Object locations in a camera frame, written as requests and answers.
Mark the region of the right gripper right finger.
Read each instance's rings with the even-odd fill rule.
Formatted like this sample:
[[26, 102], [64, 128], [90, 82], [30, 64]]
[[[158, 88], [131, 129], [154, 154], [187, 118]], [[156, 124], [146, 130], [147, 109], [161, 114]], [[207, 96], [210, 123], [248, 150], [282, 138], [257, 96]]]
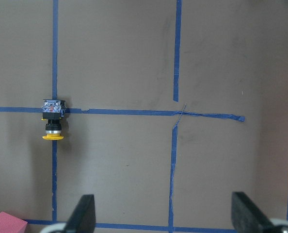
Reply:
[[273, 223], [244, 192], [233, 192], [231, 221], [238, 233], [271, 233]]

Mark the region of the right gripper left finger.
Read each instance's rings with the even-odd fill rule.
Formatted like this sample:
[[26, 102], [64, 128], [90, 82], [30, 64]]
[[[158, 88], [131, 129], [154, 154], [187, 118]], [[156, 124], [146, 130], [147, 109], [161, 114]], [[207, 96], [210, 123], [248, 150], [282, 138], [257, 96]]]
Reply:
[[93, 233], [96, 227], [95, 198], [83, 195], [65, 225], [66, 233]]

